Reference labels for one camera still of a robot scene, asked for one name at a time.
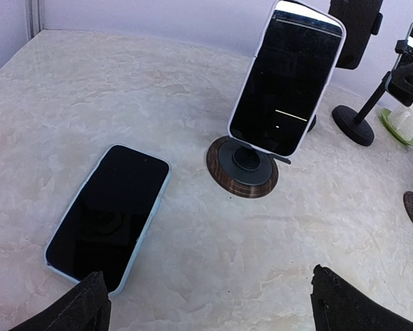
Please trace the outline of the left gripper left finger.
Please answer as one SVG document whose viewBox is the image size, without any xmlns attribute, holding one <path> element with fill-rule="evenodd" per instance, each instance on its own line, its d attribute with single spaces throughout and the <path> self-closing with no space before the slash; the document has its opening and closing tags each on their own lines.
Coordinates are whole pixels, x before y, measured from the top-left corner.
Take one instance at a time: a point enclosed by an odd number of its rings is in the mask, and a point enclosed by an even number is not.
<svg viewBox="0 0 413 331">
<path fill-rule="evenodd" d="M 108 330 L 111 301 L 103 273 L 93 272 L 14 330 Z"/>
</svg>

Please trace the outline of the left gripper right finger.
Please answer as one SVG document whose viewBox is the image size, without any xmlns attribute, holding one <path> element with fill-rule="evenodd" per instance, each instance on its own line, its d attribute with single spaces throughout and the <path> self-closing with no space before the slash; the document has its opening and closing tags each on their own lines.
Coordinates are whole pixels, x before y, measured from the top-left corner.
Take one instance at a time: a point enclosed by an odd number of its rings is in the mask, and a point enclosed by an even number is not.
<svg viewBox="0 0 413 331">
<path fill-rule="evenodd" d="M 377 304 L 331 269 L 316 265 L 313 273 L 316 330 L 413 330 L 413 322 Z"/>
</svg>

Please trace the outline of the teal phone black screen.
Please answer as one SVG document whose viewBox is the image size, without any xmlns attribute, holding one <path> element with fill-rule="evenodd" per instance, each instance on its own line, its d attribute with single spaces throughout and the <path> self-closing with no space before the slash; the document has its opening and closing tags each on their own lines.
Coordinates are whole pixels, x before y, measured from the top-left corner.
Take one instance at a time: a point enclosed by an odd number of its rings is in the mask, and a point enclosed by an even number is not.
<svg viewBox="0 0 413 331">
<path fill-rule="evenodd" d="M 386 83 L 386 91 L 402 105 L 413 104 L 413 23 L 407 36 L 396 42 L 395 53 L 399 56 Z"/>
</svg>

